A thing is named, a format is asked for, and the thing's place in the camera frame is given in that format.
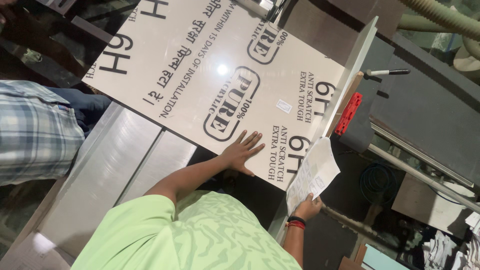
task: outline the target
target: printed paper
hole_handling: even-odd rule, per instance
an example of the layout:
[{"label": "printed paper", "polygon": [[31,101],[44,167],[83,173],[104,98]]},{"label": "printed paper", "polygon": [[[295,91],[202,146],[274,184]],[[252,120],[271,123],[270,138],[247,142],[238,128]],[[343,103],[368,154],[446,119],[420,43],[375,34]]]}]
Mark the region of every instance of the printed paper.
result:
[{"label": "printed paper", "polygon": [[288,215],[293,213],[309,193],[313,193],[313,199],[317,198],[339,173],[330,139],[319,138],[308,151],[299,173],[287,189]]}]

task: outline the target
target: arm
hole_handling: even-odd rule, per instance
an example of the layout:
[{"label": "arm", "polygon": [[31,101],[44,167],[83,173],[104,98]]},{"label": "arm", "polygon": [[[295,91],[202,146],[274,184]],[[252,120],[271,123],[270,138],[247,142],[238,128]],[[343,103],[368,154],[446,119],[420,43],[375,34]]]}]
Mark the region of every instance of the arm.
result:
[{"label": "arm", "polygon": [[[322,208],[322,200],[318,196],[313,200],[313,193],[307,195],[307,198],[301,202],[293,216],[302,218],[304,221],[314,217]],[[303,268],[303,229],[295,226],[289,226],[287,230],[287,236],[283,243],[283,249],[286,250],[292,257],[294,257]]]},{"label": "arm", "polygon": [[247,131],[244,130],[238,139],[228,146],[220,156],[171,173],[150,188],[144,196],[163,195],[172,200],[176,206],[177,201],[185,198],[210,177],[225,169],[234,169],[254,176],[253,172],[245,168],[245,162],[262,150],[265,144],[251,149],[262,138],[262,134],[257,135],[255,131],[242,142],[246,134]]}]

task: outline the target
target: aluminum rail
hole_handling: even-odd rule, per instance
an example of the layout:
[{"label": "aluminum rail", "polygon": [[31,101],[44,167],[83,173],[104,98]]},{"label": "aluminum rail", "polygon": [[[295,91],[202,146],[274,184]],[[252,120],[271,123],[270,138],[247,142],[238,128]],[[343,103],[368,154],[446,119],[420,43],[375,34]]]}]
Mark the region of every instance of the aluminum rail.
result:
[{"label": "aluminum rail", "polygon": [[395,166],[401,168],[402,170],[410,173],[417,179],[421,180],[422,182],[426,183],[427,185],[433,187],[434,189],[442,192],[443,194],[449,196],[450,198],[454,199],[455,201],[461,203],[462,205],[472,209],[474,212],[480,214],[480,206],[475,204],[474,202],[470,201],[469,199],[463,197],[462,195],[458,194],[457,192],[453,191],[452,189],[442,185],[441,183],[435,181],[434,179],[430,178],[428,175],[416,170],[415,168],[411,167],[410,165],[406,164],[405,162],[399,160],[398,158],[390,155],[389,153],[383,151],[376,145],[370,144],[368,149],[373,153],[379,155],[380,157],[384,158],[385,160],[389,161],[390,163],[394,164]]}]

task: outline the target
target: wooden strip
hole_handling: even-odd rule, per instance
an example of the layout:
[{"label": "wooden strip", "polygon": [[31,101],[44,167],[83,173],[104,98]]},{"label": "wooden strip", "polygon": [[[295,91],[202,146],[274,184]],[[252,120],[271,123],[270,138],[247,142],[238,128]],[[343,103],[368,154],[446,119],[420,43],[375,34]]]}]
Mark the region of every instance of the wooden strip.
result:
[{"label": "wooden strip", "polygon": [[335,130],[336,125],[338,124],[338,120],[340,120],[340,117],[342,116],[343,110],[345,109],[348,102],[350,101],[350,98],[353,96],[353,93],[355,93],[355,91],[357,90],[357,87],[359,86],[362,78],[363,78],[363,72],[359,71],[353,77],[353,79],[350,81],[350,85],[348,86],[347,90],[345,91],[345,95],[343,96],[343,99],[340,103],[340,106],[338,107],[338,110],[336,111],[336,114],[335,114],[335,117],[333,118],[332,124],[328,128],[327,137],[330,137],[333,130]]},{"label": "wooden strip", "polygon": [[363,263],[363,258],[365,257],[365,253],[367,252],[367,246],[361,244],[359,247],[359,251],[357,252],[357,256],[355,257],[355,263],[360,265]]},{"label": "wooden strip", "polygon": [[356,264],[354,261],[350,260],[349,258],[343,256],[342,262],[340,263],[340,267],[338,270],[365,270],[362,266]]}]

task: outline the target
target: jeans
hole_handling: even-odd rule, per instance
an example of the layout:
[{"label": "jeans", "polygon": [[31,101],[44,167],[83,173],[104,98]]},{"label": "jeans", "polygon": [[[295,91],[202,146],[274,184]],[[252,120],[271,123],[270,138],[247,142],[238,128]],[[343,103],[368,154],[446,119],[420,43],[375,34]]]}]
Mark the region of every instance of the jeans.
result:
[{"label": "jeans", "polygon": [[68,108],[75,110],[75,117],[80,128],[87,138],[90,133],[91,124],[95,124],[100,120],[105,110],[112,102],[109,98],[102,95],[88,95],[77,89],[53,88],[47,87],[48,90],[66,99],[70,104],[64,104]]}]

